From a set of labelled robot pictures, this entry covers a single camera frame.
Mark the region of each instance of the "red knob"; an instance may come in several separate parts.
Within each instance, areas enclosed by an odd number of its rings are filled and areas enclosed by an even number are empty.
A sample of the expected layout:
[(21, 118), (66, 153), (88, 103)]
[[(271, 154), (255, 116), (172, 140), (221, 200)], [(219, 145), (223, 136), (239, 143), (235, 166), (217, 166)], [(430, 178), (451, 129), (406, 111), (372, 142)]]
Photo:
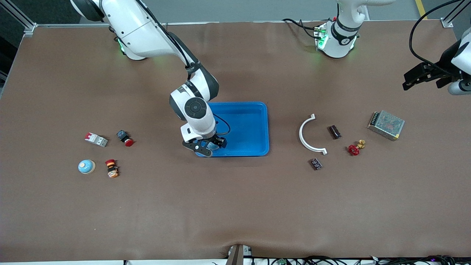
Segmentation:
[(349, 146), (349, 153), (352, 155), (352, 156), (357, 156), (360, 154), (360, 150), (358, 149), (358, 147), (354, 146), (354, 145), (350, 145)]

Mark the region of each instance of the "blue plastic bin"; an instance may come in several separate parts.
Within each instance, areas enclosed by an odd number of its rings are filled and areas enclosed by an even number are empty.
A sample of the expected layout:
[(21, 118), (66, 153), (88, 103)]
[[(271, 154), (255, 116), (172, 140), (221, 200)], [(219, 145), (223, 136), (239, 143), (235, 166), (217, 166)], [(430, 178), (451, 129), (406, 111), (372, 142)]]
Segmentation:
[[(231, 126), (226, 148), (212, 152), (213, 157), (260, 157), (270, 149), (268, 141), (268, 111), (263, 102), (215, 102), (209, 103), (212, 112)], [(216, 116), (218, 133), (227, 126)]]

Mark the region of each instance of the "yellow floor stripe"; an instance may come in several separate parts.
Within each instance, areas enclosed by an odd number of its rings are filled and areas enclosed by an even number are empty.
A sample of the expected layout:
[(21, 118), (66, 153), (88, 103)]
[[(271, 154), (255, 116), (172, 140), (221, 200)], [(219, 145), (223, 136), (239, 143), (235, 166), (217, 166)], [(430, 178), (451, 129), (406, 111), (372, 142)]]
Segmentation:
[(423, 8), (422, 0), (415, 0), (415, 4), (417, 5), (417, 9), (419, 9), (420, 16), (423, 16), (423, 14), (425, 14), (425, 9)]

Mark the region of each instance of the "red cap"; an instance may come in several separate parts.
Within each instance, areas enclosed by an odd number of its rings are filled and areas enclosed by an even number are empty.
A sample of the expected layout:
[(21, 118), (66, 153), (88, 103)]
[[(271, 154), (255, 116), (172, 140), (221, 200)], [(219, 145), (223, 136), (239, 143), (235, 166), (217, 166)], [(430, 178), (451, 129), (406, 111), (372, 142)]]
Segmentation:
[(129, 147), (129, 146), (131, 146), (131, 145), (133, 145), (133, 144), (134, 144), (134, 141), (133, 141), (131, 138), (129, 138), (129, 139), (127, 139), (126, 141), (124, 141), (124, 145), (127, 146), (127, 147)]

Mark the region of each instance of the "white curved handle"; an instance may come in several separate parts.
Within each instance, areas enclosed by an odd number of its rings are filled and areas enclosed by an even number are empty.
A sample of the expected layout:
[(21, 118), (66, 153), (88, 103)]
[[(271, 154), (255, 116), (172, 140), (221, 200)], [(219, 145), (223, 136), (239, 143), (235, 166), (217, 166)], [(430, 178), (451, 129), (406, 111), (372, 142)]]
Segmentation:
[(322, 152), (323, 155), (327, 155), (327, 150), (325, 148), (315, 148), (315, 147), (310, 146), (308, 143), (306, 143), (306, 140), (304, 140), (304, 137), (302, 136), (302, 129), (304, 128), (304, 125), (306, 125), (306, 123), (313, 121), (315, 119), (316, 119), (316, 116), (313, 113), (311, 114), (311, 118), (305, 120), (301, 124), (301, 128), (299, 128), (299, 140), (301, 140), (302, 145), (304, 145), (304, 147), (306, 147), (307, 149), (313, 152)]

